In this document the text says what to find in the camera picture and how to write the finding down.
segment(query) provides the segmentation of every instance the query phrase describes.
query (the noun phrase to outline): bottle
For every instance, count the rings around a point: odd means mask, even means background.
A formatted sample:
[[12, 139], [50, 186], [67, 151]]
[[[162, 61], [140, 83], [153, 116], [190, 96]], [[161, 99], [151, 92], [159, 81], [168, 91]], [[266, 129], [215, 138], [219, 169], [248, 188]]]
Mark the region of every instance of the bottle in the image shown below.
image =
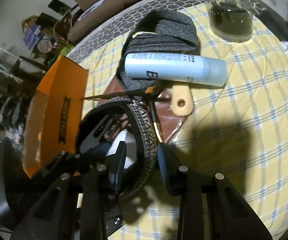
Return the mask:
[[164, 79], [222, 87], [227, 79], [226, 63], [220, 59], [188, 54], [141, 52], [125, 58], [127, 76]]

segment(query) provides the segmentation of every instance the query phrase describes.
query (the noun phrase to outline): patterned fabric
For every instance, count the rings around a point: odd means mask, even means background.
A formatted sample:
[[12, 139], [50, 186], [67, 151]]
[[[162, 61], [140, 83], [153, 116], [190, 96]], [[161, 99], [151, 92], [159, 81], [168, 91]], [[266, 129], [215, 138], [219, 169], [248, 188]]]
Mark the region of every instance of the patterned fabric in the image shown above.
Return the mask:
[[[252, 38], [230, 43], [212, 33], [204, 5], [181, 12], [196, 25], [201, 55], [224, 59], [229, 78], [224, 88], [191, 84], [195, 111], [172, 143], [183, 164], [228, 177], [278, 238], [288, 228], [288, 57], [256, 17]], [[90, 70], [86, 96], [104, 92], [126, 37], [81, 63]], [[83, 113], [91, 108], [86, 102]], [[176, 238], [179, 198], [168, 196], [158, 171], [122, 210], [126, 225], [111, 239]]]

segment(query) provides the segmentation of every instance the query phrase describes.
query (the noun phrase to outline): metal bolt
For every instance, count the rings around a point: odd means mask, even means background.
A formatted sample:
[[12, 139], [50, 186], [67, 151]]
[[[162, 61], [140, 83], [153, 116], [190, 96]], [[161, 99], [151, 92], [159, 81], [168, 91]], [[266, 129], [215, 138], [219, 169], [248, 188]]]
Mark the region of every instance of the metal bolt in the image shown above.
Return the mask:
[[224, 179], [224, 175], [222, 173], [216, 173], [215, 178], [216, 179]]
[[180, 172], [186, 172], [186, 171], [188, 171], [188, 168], [186, 166], [179, 166], [179, 171]]
[[61, 180], [66, 180], [66, 179], [68, 179], [70, 177], [70, 175], [68, 174], [68, 173], [63, 173], [62, 175], [61, 175]]
[[106, 170], [106, 166], [105, 166], [104, 164], [100, 164], [100, 165], [98, 165], [96, 168], [97, 168], [98, 171], [104, 171], [104, 170]]

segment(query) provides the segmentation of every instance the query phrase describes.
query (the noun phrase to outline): container with dark contents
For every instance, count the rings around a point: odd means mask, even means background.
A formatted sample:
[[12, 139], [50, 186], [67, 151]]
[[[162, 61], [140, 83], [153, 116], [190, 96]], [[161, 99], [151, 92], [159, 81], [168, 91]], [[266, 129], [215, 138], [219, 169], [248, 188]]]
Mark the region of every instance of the container with dark contents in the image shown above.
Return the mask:
[[248, 41], [252, 37], [253, 14], [249, 0], [205, 0], [214, 34], [232, 42]]

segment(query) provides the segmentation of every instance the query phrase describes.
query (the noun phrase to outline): orange box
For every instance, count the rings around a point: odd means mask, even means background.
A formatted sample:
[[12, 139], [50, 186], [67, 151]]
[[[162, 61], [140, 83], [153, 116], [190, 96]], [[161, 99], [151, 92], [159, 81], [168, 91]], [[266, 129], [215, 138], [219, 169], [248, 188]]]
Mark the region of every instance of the orange box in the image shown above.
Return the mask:
[[22, 155], [30, 178], [61, 151], [75, 153], [87, 77], [87, 70], [61, 56], [38, 85], [28, 111]]

